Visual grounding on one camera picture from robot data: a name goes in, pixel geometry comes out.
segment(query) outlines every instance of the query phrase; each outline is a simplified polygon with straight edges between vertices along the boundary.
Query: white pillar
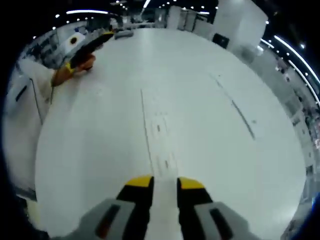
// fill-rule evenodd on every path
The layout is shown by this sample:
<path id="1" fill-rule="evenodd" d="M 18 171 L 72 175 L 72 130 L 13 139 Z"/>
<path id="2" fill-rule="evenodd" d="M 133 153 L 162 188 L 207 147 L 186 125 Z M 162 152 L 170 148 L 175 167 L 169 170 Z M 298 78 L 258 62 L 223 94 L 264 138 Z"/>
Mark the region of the white pillar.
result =
<path id="1" fill-rule="evenodd" d="M 268 16 L 251 0 L 220 0 L 213 22 L 212 37 L 229 39 L 227 50 L 238 53 L 255 49 L 262 38 Z"/>
<path id="2" fill-rule="evenodd" d="M 171 6 L 168 15 L 167 29 L 178 29 L 180 21 L 181 7 Z"/>

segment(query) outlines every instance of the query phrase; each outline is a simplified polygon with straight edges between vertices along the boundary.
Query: desk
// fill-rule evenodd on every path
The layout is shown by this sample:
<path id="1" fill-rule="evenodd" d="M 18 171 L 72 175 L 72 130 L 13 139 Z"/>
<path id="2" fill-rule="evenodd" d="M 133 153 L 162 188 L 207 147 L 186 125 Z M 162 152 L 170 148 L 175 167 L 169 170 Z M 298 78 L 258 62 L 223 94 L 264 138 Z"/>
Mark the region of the desk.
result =
<path id="1" fill-rule="evenodd" d="M 168 103 L 178 174 L 202 182 L 258 237 L 280 238 L 304 187 L 304 158 L 254 72 L 218 45 L 168 29 L 137 29 L 95 55 L 92 72 L 56 89 L 38 142 L 36 194 L 50 236 L 71 232 L 130 178 L 152 173 L 148 90 Z"/>

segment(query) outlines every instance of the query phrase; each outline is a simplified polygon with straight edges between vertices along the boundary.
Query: hand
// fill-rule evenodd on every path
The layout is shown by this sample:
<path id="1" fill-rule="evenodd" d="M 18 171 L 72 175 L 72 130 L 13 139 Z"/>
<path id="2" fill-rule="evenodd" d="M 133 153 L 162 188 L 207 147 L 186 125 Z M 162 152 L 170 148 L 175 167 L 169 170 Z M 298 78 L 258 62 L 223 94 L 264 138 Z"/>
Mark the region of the hand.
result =
<path id="1" fill-rule="evenodd" d="M 80 64 L 79 66 L 77 66 L 74 73 L 79 73 L 84 70 L 91 69 L 94 65 L 95 60 L 96 60 L 96 57 L 94 55 L 90 54 L 88 56 L 88 60 L 86 62 Z M 59 85 L 63 84 L 65 81 L 71 79 L 73 77 L 74 73 L 71 73 L 65 65 L 62 66 L 60 69 L 58 69 L 54 72 L 52 80 L 51 80 L 52 86 L 55 87 L 55 86 L 59 86 Z"/>
<path id="2" fill-rule="evenodd" d="M 77 68 L 76 68 L 76 72 L 81 72 L 83 70 L 89 70 L 93 67 L 94 62 L 96 60 L 96 57 L 92 54 L 89 54 L 88 56 L 88 60 L 82 64 L 80 64 Z"/>

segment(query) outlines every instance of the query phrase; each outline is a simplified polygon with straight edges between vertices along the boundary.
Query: black tool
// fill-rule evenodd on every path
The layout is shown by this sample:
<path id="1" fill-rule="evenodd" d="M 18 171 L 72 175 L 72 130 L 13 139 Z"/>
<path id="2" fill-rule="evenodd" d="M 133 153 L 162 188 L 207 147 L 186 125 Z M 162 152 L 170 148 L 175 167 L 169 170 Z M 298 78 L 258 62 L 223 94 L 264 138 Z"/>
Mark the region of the black tool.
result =
<path id="1" fill-rule="evenodd" d="M 102 44 L 109 41 L 114 36 L 114 34 L 115 33 L 113 31 L 106 32 L 103 35 L 96 38 L 95 40 L 92 40 L 88 44 L 82 46 L 75 53 L 75 55 L 71 58 L 69 62 L 71 70 L 85 63 L 89 59 L 90 54 L 97 50 L 97 48 L 100 47 Z"/>

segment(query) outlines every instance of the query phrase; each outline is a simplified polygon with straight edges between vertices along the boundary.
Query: sleeve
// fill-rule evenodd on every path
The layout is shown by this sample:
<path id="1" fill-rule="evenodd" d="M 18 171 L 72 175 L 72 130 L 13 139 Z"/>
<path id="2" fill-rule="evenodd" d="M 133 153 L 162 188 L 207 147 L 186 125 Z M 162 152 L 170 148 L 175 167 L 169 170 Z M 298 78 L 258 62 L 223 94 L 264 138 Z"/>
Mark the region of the sleeve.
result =
<path id="1" fill-rule="evenodd" d="M 24 74 L 36 82 L 43 98 L 50 98 L 52 92 L 51 80 L 55 74 L 55 70 L 49 69 L 28 58 L 20 60 L 19 66 Z"/>

